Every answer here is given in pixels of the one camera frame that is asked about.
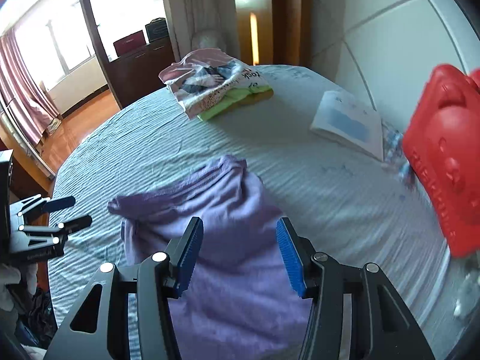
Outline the white gloved hand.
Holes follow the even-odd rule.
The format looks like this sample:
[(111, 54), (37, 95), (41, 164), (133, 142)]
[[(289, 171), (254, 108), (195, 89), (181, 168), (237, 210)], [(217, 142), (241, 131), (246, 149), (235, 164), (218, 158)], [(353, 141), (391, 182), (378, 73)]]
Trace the white gloved hand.
[(13, 311), (14, 309), (14, 300), (8, 290), (8, 285), (19, 284), (22, 279), (25, 279), (27, 286), (27, 294), (32, 297), (37, 291), (37, 273), (38, 273), (38, 264), (31, 264), (21, 269), (17, 267), (7, 266), (6, 264), (1, 264), (1, 310), (2, 311)]

